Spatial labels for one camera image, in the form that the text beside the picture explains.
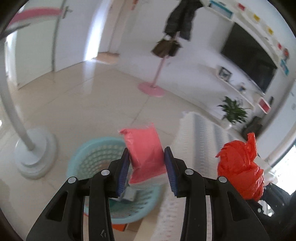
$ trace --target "white striped cloth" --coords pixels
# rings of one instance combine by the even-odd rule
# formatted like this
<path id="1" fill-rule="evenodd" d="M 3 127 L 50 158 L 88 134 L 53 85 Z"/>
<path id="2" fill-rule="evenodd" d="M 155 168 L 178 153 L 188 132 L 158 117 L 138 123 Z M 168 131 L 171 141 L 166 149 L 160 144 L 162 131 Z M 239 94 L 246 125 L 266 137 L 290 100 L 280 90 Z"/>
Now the white striped cloth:
<path id="1" fill-rule="evenodd" d="M 174 157 L 185 161 L 204 177 L 217 178 L 219 158 L 215 158 L 224 144 L 234 137 L 207 118 L 190 112 L 180 120 L 177 136 L 171 145 Z M 185 198 L 176 198 L 167 186 L 160 207 L 156 229 L 151 241 L 179 241 L 181 237 Z M 210 199 L 207 197 L 207 241 L 212 240 Z"/>

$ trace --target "white plant pot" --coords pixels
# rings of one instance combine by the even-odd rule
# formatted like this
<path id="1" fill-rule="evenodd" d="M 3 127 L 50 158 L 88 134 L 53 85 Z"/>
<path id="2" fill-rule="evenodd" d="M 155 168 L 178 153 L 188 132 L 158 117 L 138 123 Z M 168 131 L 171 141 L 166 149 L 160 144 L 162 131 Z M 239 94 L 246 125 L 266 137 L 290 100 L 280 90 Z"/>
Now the white plant pot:
<path id="1" fill-rule="evenodd" d="M 225 130 L 229 130 L 232 127 L 232 124 L 225 118 L 221 121 L 221 127 Z"/>

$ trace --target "silver screw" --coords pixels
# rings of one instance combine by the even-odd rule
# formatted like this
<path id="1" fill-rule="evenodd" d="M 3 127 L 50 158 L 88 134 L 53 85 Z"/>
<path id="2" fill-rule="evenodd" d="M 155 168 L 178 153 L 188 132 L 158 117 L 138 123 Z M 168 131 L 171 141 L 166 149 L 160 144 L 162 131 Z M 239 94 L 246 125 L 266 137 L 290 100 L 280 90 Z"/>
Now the silver screw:
<path id="1" fill-rule="evenodd" d="M 68 183 L 74 183 L 76 182 L 76 178 L 75 177 L 71 177 L 68 179 Z"/>
<path id="2" fill-rule="evenodd" d="M 105 169 L 105 170 L 103 170 L 103 171 L 101 172 L 101 174 L 102 174 L 103 176 L 108 176 L 108 175 L 110 174 L 110 171 L 109 171 L 108 169 Z"/>
<path id="3" fill-rule="evenodd" d="M 227 182 L 227 178 L 226 177 L 219 177 L 219 181 L 222 183 Z"/>
<path id="4" fill-rule="evenodd" d="M 187 175 L 192 175 L 192 174 L 193 174 L 193 171 L 192 171 L 191 169 L 186 169 L 186 170 L 185 170 L 185 173 L 186 173 Z"/>

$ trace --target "red plastic bag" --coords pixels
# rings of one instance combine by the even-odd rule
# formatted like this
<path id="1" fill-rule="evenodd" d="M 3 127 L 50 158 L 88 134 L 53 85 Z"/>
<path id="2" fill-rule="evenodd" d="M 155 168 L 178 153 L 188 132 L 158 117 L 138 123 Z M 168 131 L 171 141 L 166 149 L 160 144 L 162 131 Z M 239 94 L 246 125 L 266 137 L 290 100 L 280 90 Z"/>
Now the red plastic bag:
<path id="1" fill-rule="evenodd" d="M 119 131 L 131 155 L 133 173 L 129 184 L 135 189 L 161 185 L 167 181 L 164 153 L 154 125 Z"/>
<path id="2" fill-rule="evenodd" d="M 259 201 L 263 195 L 264 175 L 254 160 L 257 156 L 254 133 L 248 134 L 247 143 L 232 141 L 224 145 L 220 157 L 218 176 L 226 177 L 245 199 Z"/>

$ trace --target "door handle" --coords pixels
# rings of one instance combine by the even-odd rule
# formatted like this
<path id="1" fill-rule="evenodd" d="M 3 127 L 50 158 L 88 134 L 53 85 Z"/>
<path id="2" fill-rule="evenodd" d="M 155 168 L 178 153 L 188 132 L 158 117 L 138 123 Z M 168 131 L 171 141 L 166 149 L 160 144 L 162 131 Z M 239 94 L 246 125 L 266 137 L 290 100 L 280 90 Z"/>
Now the door handle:
<path id="1" fill-rule="evenodd" d="M 69 8 L 69 6 L 66 6 L 66 7 L 65 7 L 65 11 L 64 11 L 64 14 L 63 14 L 63 18 L 62 18 L 62 19 L 64 19 L 64 18 L 66 17 L 66 15 L 67 15 L 68 12 L 73 12 L 73 10 L 71 10 L 71 9 Z"/>

